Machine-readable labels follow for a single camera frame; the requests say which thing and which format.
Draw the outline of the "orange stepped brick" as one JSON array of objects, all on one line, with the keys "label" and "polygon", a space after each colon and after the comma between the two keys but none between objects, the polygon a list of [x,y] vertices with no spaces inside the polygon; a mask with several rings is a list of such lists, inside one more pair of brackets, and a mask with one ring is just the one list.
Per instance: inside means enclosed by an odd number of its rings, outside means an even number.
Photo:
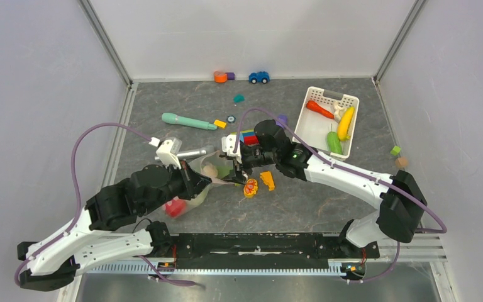
[{"label": "orange stepped brick", "polygon": [[269,191],[275,190],[275,182],[272,177],[271,171],[265,171],[260,173],[260,178],[262,182],[268,187]]}]

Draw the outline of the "blue toy car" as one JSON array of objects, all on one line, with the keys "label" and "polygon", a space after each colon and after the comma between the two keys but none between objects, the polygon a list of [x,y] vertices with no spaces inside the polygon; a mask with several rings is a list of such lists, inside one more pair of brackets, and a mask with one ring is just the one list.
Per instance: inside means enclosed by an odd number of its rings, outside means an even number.
[{"label": "blue toy car", "polygon": [[249,83],[252,83],[252,84],[256,84],[256,83],[266,84],[270,81],[270,76],[269,76],[269,73],[266,71],[252,72],[248,76],[248,81]]}]

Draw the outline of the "white toy garlic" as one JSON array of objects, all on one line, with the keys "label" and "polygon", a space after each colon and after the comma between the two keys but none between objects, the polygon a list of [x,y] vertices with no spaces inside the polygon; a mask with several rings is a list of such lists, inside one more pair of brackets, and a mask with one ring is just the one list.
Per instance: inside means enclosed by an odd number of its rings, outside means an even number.
[{"label": "white toy garlic", "polygon": [[205,176],[210,177],[211,179],[217,179],[219,171],[218,171],[218,169],[215,165],[207,164],[207,165],[203,166],[202,173]]}]

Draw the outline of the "yellow toy banana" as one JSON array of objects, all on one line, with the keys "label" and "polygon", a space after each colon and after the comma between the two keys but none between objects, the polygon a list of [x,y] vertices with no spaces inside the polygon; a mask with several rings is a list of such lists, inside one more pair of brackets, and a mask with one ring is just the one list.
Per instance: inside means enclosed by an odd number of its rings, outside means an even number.
[{"label": "yellow toy banana", "polygon": [[338,124],[338,139],[340,141],[345,141],[349,139],[348,136],[348,129],[350,127],[350,124],[352,122],[353,116],[354,116],[355,108],[354,107],[349,107],[343,114],[339,124]]}]

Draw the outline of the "short green toy gourd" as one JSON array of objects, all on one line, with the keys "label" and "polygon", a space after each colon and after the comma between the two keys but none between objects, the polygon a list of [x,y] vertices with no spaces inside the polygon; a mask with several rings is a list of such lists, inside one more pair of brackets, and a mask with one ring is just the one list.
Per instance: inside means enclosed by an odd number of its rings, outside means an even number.
[{"label": "short green toy gourd", "polygon": [[328,149],[331,153],[342,155],[343,149],[337,132],[330,131],[326,136]]}]

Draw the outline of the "red toy apple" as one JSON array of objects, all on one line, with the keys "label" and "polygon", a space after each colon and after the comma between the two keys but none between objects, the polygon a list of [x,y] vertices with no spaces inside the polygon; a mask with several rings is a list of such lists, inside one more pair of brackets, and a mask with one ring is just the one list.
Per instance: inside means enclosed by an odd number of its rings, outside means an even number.
[{"label": "red toy apple", "polygon": [[174,198],[163,205],[164,212],[171,218],[177,218],[187,211],[187,201]]}]

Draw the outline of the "white perforated plastic basket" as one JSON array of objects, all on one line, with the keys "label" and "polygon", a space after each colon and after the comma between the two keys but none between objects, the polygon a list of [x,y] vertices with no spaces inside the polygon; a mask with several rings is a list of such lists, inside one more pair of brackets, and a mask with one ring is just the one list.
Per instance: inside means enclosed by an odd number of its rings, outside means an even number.
[{"label": "white perforated plastic basket", "polygon": [[[328,149],[326,136],[330,131],[338,131],[338,124],[335,120],[326,118],[318,113],[308,110],[305,105],[309,100],[316,101],[324,109],[333,113],[333,103],[337,102],[340,106],[354,107],[355,112],[348,129],[349,139],[340,141],[343,154],[338,155],[331,153]],[[310,146],[330,155],[331,157],[345,161],[349,158],[352,150],[352,140],[355,131],[355,124],[358,115],[360,100],[355,96],[335,92],[323,88],[310,86],[307,91],[301,107],[299,118],[294,133],[304,140]]]}]

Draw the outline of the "mint green toy microphone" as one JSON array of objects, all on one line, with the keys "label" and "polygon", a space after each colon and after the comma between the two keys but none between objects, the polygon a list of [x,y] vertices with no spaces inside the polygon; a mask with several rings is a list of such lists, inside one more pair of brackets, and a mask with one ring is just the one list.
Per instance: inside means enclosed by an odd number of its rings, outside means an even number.
[{"label": "mint green toy microphone", "polygon": [[188,126],[191,128],[197,128],[202,130],[217,130],[218,127],[215,124],[209,123],[207,121],[196,120],[192,118],[187,118],[184,116],[179,116],[174,113],[163,113],[161,117],[162,121],[171,125],[181,125]]}]

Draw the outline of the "blue red green brick stack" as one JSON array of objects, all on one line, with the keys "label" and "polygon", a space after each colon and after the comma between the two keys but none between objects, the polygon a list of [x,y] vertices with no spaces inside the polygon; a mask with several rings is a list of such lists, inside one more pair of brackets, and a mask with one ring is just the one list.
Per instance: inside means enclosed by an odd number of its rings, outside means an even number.
[{"label": "blue red green brick stack", "polygon": [[240,145],[257,145],[259,144],[259,140],[253,130],[242,130],[240,132]]}]

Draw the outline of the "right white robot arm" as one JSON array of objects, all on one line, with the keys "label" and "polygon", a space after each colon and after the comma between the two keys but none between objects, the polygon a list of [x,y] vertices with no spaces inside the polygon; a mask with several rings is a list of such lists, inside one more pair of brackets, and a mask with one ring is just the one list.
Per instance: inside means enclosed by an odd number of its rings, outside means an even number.
[{"label": "right white robot arm", "polygon": [[234,166],[227,181],[244,183],[255,167],[274,165],[283,175],[323,184],[371,205],[375,212],[347,223],[338,239],[339,251],[357,255],[369,243],[390,238],[409,243],[419,229],[427,205],[414,177],[406,171],[391,175],[368,171],[293,142],[274,120],[254,129],[257,144],[247,145],[236,135],[221,139],[223,156]]}]

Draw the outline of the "orange round toy slice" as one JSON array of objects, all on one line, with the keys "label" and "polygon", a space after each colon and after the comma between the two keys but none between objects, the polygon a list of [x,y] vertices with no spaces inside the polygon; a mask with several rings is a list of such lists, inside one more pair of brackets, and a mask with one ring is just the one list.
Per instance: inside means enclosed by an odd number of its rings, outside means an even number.
[{"label": "orange round toy slice", "polygon": [[243,193],[246,198],[252,198],[257,194],[258,182],[256,179],[248,179],[244,185]]}]

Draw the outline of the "tan wooden cube right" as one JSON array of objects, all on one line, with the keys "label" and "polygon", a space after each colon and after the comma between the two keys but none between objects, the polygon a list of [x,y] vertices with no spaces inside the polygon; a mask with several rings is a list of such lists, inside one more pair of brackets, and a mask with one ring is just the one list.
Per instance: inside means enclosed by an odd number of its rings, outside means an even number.
[{"label": "tan wooden cube right", "polygon": [[409,165],[409,161],[406,157],[398,157],[395,160],[395,165],[398,169],[405,169]]}]

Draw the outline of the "white toy mushroom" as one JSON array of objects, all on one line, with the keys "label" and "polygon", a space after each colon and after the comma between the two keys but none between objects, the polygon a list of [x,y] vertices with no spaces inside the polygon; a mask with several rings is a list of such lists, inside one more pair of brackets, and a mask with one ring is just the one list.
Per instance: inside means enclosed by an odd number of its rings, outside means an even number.
[{"label": "white toy mushroom", "polygon": [[346,110],[347,110],[347,107],[340,106],[339,103],[337,102],[333,103],[333,116],[334,116],[334,120],[337,123],[341,122],[341,119],[343,118],[343,115],[345,114]]}]

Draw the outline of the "green toy cabbage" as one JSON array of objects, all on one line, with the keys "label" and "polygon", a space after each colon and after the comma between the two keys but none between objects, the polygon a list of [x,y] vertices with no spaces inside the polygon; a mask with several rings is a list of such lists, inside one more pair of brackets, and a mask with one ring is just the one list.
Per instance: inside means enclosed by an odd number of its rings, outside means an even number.
[{"label": "green toy cabbage", "polygon": [[207,187],[201,193],[199,193],[195,198],[186,201],[186,210],[190,211],[194,208],[200,206],[204,200],[206,199],[209,192],[209,188]]}]

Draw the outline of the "red toy chili pepper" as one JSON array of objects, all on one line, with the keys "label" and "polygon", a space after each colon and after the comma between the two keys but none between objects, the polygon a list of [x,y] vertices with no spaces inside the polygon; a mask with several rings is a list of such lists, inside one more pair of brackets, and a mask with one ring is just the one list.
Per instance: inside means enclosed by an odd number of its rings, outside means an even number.
[{"label": "red toy chili pepper", "polygon": [[328,111],[327,109],[324,109],[322,106],[320,106],[316,101],[313,101],[313,100],[309,100],[305,107],[310,110],[310,111],[313,111],[315,113],[318,113],[326,118],[329,118],[331,120],[334,120],[335,119],[335,116],[333,113],[331,113],[330,111]]}]

